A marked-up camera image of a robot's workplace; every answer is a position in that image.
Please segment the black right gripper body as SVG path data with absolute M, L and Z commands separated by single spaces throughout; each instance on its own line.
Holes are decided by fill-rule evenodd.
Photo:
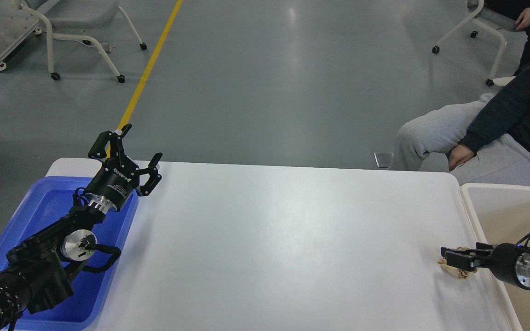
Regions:
M 496 279 L 530 291 L 530 252 L 509 243 L 502 243 L 482 260 L 481 267 L 488 269 Z

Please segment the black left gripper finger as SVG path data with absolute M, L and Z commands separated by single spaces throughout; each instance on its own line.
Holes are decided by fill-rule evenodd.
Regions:
M 122 141 L 131 128 L 132 124 L 128 123 L 121 129 L 100 133 L 90 148 L 90 151 L 88 151 L 88 158 L 99 161 L 114 157 L 117 157 L 119 160 L 126 159 L 127 155 Z
M 148 175 L 149 178 L 145 184 L 139 185 L 135 191 L 138 196 L 148 196 L 156 188 L 161 181 L 162 176 L 159 173 L 159 161 L 162 159 L 163 153 L 156 153 L 150 160 L 146 168 L 135 170 L 136 176 Z

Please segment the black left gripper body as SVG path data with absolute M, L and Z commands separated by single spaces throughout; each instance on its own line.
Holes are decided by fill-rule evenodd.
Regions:
M 118 157 L 107 159 L 84 190 L 87 206 L 101 212 L 119 212 L 132 193 L 143 196 L 139 170 L 139 165 L 129 158 L 122 164 Z

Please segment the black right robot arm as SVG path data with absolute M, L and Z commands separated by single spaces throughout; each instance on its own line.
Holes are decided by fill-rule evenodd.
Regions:
M 476 247 L 440 248 L 440 262 L 459 273 L 488 269 L 495 279 L 530 291 L 530 233 L 517 243 L 490 245 L 477 242 Z

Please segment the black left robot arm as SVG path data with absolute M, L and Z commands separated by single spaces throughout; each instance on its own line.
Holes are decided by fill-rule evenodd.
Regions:
M 72 281 L 80 272 L 106 272 L 120 257 L 118 247 L 97 242 L 93 227 L 109 211 L 119 212 L 133 191 L 147 196 L 162 179 L 162 153 L 146 168 L 126 155 L 122 141 L 131 126 L 99 134 L 88 157 L 102 166 L 88 186 L 75 190 L 68 214 L 6 253 L 8 266 L 0 271 L 0 330 L 12 331 L 24 310 L 35 314 L 55 308 L 74 294 Z

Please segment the seated person's hand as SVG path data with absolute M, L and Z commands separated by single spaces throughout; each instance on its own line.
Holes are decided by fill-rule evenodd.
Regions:
M 449 172 L 453 171 L 455 168 L 459 167 L 461 164 L 466 163 L 471 158 L 475 156 L 469 147 L 464 144 L 458 144 L 448 156 L 448 169 Z

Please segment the second person's hand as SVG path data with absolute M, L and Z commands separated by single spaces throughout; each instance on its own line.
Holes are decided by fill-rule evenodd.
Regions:
M 530 7 L 526 7 L 517 17 L 515 21 L 515 31 L 524 31 L 530 27 Z

